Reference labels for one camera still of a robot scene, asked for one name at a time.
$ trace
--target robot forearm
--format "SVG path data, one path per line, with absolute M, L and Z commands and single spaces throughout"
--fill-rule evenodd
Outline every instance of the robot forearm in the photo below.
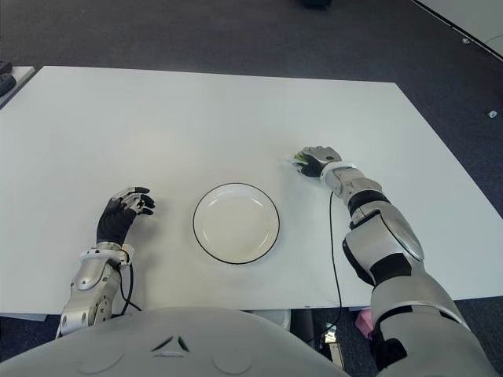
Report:
M 152 214 L 154 202 L 147 188 L 129 187 L 113 196 L 97 226 L 97 244 L 80 255 L 81 265 L 70 284 L 71 295 L 61 314 L 59 335 L 99 324 L 112 316 L 112 302 L 120 288 L 121 265 L 130 264 L 124 250 L 126 234 L 139 214 Z
M 456 305 L 424 270 L 419 240 L 402 213 L 331 148 L 305 148 L 301 172 L 344 201 L 351 231 L 343 251 L 372 293 L 371 348 L 381 376 L 497 375 Z

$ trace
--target plate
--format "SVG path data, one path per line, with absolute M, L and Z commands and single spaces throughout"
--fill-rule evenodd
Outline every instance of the plate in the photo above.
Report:
M 197 204 L 193 217 L 199 245 L 221 262 L 256 261 L 276 242 L 280 218 L 270 197 L 244 183 L 212 189 Z

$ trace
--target black cable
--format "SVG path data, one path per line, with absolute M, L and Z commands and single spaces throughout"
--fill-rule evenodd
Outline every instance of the black cable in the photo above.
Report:
M 492 41 L 493 39 L 500 38 L 500 37 L 503 37 L 503 34 L 496 35 L 496 36 L 495 36 L 495 37 L 493 37 L 493 38 L 489 38 L 489 39 L 487 39 L 487 40 L 484 42 L 484 44 L 487 44 L 488 42 Z
M 340 316 L 343 311 L 343 303 L 342 303 L 342 298 L 340 297 L 340 288 L 339 288 L 339 278 L 337 277 L 337 271 L 336 271 L 336 261 L 333 256 L 333 230 L 332 230 L 332 198 L 333 198 L 333 191 L 330 193 L 330 204 L 329 204 L 329 224 L 330 224 L 330 249 L 332 251 L 332 267 L 333 267 L 333 274 L 336 277 L 336 285 L 337 285 L 337 295 L 339 296 L 339 312 L 337 313 L 336 319 L 333 321 L 332 325 L 327 327 L 325 330 L 320 332 L 319 335 L 314 336 L 312 339 L 309 339 L 307 342 L 311 343 L 315 339 L 321 338 L 321 336 L 326 333 L 328 330 L 331 328 L 335 327 L 337 325 L 337 322 L 340 320 Z
M 126 296 L 124 295 L 124 290 L 123 290 L 123 276 L 122 274 L 120 273 L 119 271 L 119 275 L 120 275 L 120 294 L 121 296 L 123 296 L 123 300 L 124 300 L 124 307 L 123 309 L 120 311 L 120 315 L 123 316 L 124 313 L 126 312 L 126 309 L 129 305 L 133 306 L 136 310 L 140 311 L 141 312 L 141 309 L 138 305 L 136 305 L 135 303 L 133 303 L 131 301 L 131 296 L 133 295 L 133 285 L 134 285 L 134 272 L 133 272 L 133 265 L 132 264 L 129 264 L 129 276 L 130 276 L 130 282 L 129 282 L 129 291 L 127 292 L 127 298 Z

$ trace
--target gray carpet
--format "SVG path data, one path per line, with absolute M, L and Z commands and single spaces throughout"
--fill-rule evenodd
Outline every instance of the gray carpet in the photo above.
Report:
M 2 0 L 0 6 L 0 55 L 17 65 L 396 82 L 503 214 L 503 63 L 474 43 L 462 44 L 457 32 L 412 2 L 334 0 L 329 10 L 304 9 L 296 0 Z M 500 115 L 488 119 L 489 108 Z M 503 374 L 503 298 L 460 307 Z M 321 323 L 332 312 L 315 314 Z M 50 339 L 51 320 L 1 319 L 0 357 Z M 347 370 L 375 375 L 349 313 L 338 332 Z

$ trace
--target table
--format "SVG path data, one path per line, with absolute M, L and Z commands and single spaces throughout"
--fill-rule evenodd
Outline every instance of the table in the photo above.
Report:
M 16 79 L 16 85 L 3 96 L 0 97 L 0 108 L 7 102 L 18 90 L 18 88 L 23 85 L 30 77 L 35 73 L 35 68 L 33 67 L 13 67 L 11 74 Z M 45 320 L 45 314 L 19 314 L 19 313 L 2 313 L 4 317 L 20 318 L 25 320 Z
M 337 306 L 329 191 L 285 163 L 306 145 L 331 145 L 382 184 L 454 299 L 503 294 L 503 221 L 393 83 L 45 67 L 0 127 L 0 313 L 59 313 L 103 206 L 128 185 L 157 202 L 127 238 L 138 305 Z M 279 211 L 277 243 L 248 265 L 214 260 L 191 228 L 198 200 L 226 182 L 261 188 Z M 366 306 L 371 289 L 339 246 L 340 201 L 332 220 L 343 305 Z

